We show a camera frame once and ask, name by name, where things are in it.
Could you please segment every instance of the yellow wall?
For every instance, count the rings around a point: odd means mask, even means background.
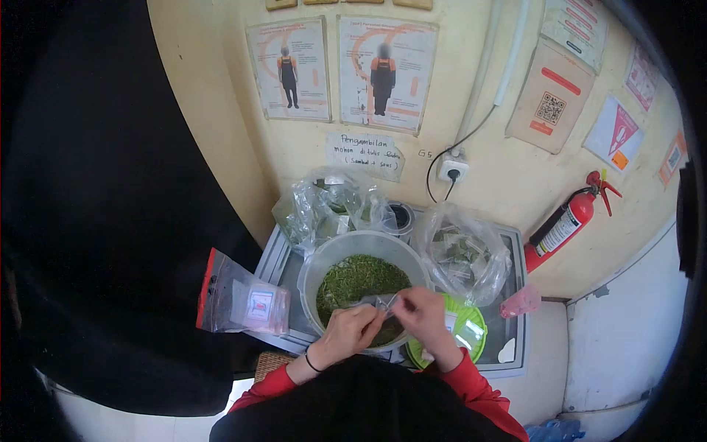
[[[266,198],[270,195],[266,190],[262,190],[264,195],[252,191],[248,195],[239,194],[238,190],[243,188],[237,187],[236,182],[245,178],[234,175],[244,173],[249,180],[257,180],[255,176],[262,169],[267,184],[282,192],[291,181],[325,163],[324,142],[328,131],[392,136],[396,147],[405,155],[405,169],[399,184],[380,181],[380,186],[393,199],[431,204],[424,185],[429,162],[418,157],[417,152],[428,149],[437,153],[454,141],[481,55],[490,1],[437,0],[432,11],[393,6],[391,1],[386,1],[383,5],[300,5],[272,13],[265,10],[261,1],[149,0],[148,4],[160,54],[187,123],[236,211],[252,232],[256,230],[254,235],[260,241],[261,232],[272,226],[269,207],[273,199]],[[507,0],[504,4],[489,73],[472,126],[493,102],[519,5],[519,0]],[[607,167],[582,148],[581,143],[607,94],[613,93],[645,130],[641,151],[627,176],[622,178],[611,170],[608,174],[609,181],[624,193],[624,198],[609,196],[614,212],[612,218],[606,215],[601,201],[597,201],[592,222],[530,277],[543,296],[571,298],[620,268],[671,217],[677,179],[664,190],[656,172],[681,117],[677,99],[665,80],[661,80],[649,115],[622,87],[632,38],[611,17],[602,72],[562,152],[553,156],[521,140],[505,138],[506,125],[537,43],[543,8],[542,0],[532,1],[525,38],[506,98],[484,127],[465,144],[471,171],[452,192],[450,201],[478,209],[491,220],[517,227],[524,238],[528,238],[569,193],[583,187],[590,171]],[[337,122],[337,14],[387,16],[439,24],[434,72],[418,137]],[[327,18],[334,124],[265,120],[253,80],[245,27],[319,15]],[[190,48],[189,58],[182,53],[184,62],[175,59],[177,43],[181,48],[185,45]],[[253,158],[259,160],[261,169]],[[436,195],[442,195],[447,186],[448,183],[436,180],[432,184]],[[262,183],[262,187],[266,188],[266,183]]]

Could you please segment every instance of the blue plastic bag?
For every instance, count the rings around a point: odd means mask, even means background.
[[[540,425],[526,425],[525,431],[530,437],[530,442],[572,442],[582,439],[584,431],[580,431],[578,420],[550,419]]]

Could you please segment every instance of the hand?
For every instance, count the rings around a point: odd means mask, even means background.
[[[444,297],[424,287],[401,290],[390,308],[405,330],[435,357],[439,369],[455,369],[462,358],[444,323]]]
[[[385,311],[370,304],[334,310],[327,331],[310,345],[308,355],[317,370],[324,370],[365,349],[380,331]]]

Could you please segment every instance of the pink container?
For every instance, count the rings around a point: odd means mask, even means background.
[[[501,316],[508,319],[532,312],[540,307],[540,301],[540,292],[534,285],[528,284],[501,303]]]

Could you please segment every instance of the poster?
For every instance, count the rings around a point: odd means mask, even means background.
[[[339,17],[341,121],[418,134],[438,27]]]
[[[327,165],[352,165],[369,176],[400,182],[405,157],[388,135],[328,132]]]
[[[682,134],[682,130],[679,130],[672,140],[670,149],[668,149],[665,160],[663,160],[662,166],[660,166],[658,171],[658,176],[665,187],[667,187],[670,178],[686,159],[687,145],[685,144],[685,136]]]
[[[599,74],[607,40],[606,14],[599,0],[546,0],[540,33]]]
[[[250,61],[265,118],[331,121],[324,16],[250,26]]]
[[[633,41],[631,55],[629,56],[629,67],[626,70],[624,85],[631,92],[634,98],[648,112],[653,104],[655,90],[658,89],[660,72],[653,64],[648,53],[638,43]]]
[[[643,135],[626,107],[609,95],[583,146],[623,173],[638,153]]]
[[[584,108],[594,79],[594,72],[577,63],[566,49],[540,38],[506,135],[559,153]]]

